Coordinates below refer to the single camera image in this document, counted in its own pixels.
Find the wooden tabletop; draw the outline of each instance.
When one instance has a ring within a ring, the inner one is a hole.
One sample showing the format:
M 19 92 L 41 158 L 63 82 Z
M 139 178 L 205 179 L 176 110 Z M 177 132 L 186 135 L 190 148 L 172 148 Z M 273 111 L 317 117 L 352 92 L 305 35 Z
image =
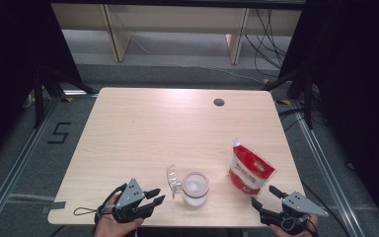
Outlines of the wooden tabletop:
M 224 106 L 214 105 L 215 99 Z M 74 209 L 97 208 L 135 178 L 144 191 L 161 189 L 166 195 L 145 226 L 264 226 L 251 197 L 230 180 L 236 137 L 276 169 L 257 196 L 264 208 L 281 211 L 281 199 L 268 191 L 269 185 L 304 194 L 269 92 L 104 88 L 55 199 L 66 201 L 65 208 L 52 210 L 48 220 L 94 224 L 94 214 L 75 216 Z M 180 195 L 172 198 L 166 178 L 172 164 L 180 177 L 192 171 L 208 177 L 204 205 L 190 207 Z

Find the human hand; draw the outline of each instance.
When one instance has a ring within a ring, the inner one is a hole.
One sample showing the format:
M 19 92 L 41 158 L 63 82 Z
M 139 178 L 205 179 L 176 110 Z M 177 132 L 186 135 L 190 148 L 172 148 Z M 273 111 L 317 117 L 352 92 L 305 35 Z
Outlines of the human hand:
M 318 225 L 318 216 L 317 215 L 314 215 L 314 214 L 309 214 L 309 221 L 307 223 L 307 227 L 316 233 L 316 226 Z M 289 235 L 287 233 L 285 233 L 285 231 L 283 231 L 279 226 L 276 226 L 276 225 L 273 225 L 271 224 L 269 226 L 270 230 L 272 230 L 273 233 L 275 233 L 276 236 L 278 237 L 292 237 L 292 235 Z M 301 232 L 300 234 L 298 235 L 294 235 L 295 237 L 312 237 L 312 234 L 307 231 L 307 230 L 304 230 L 303 232 Z
M 115 202 L 116 196 L 113 196 L 108 204 Z M 110 210 L 105 210 L 103 213 L 110 213 Z M 111 214 L 103 214 L 97 223 L 94 237 L 123 237 L 128 232 L 137 229 L 142 223 L 143 218 L 137 218 L 128 223 L 118 223 Z

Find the transparent jar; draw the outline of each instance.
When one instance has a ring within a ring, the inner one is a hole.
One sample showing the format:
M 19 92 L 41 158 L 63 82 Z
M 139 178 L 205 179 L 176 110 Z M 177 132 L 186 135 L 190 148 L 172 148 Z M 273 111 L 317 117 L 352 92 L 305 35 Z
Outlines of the transparent jar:
M 191 172 L 181 182 L 177 175 L 177 169 L 173 165 L 167 169 L 167 177 L 173 198 L 175 198 L 175 194 L 182 194 L 184 201 L 191 206 L 203 205 L 207 200 L 210 185 L 208 178 L 203 174 Z

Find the white desk leg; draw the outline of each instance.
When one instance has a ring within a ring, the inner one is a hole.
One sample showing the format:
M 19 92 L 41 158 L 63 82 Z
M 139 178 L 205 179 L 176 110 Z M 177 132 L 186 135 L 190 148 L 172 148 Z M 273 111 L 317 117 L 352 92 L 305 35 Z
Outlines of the white desk leg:
M 114 60 L 115 62 L 121 62 L 124 59 L 125 52 L 127 51 L 128 44 L 130 43 L 131 33 L 121 30 L 123 24 L 116 14 L 111 13 L 110 7 L 110 5 L 102 5 L 102 10 L 104 12 L 107 31 L 109 33 L 109 38 L 114 53 Z
M 245 27 L 248 23 L 249 9 L 243 8 L 241 10 L 241 19 L 239 22 L 238 35 L 226 35 L 227 46 L 229 47 L 230 62 L 234 65 L 238 64 L 239 54 L 242 46 L 242 38 L 245 34 Z

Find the snack bag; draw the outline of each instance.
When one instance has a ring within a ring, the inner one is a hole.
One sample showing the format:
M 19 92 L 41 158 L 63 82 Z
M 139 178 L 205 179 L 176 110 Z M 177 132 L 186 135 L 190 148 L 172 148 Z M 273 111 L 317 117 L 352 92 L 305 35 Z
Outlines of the snack bag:
M 234 139 L 233 143 L 233 159 L 229 170 L 230 178 L 242 192 L 257 195 L 275 169 L 261 157 L 241 145 L 238 138 Z

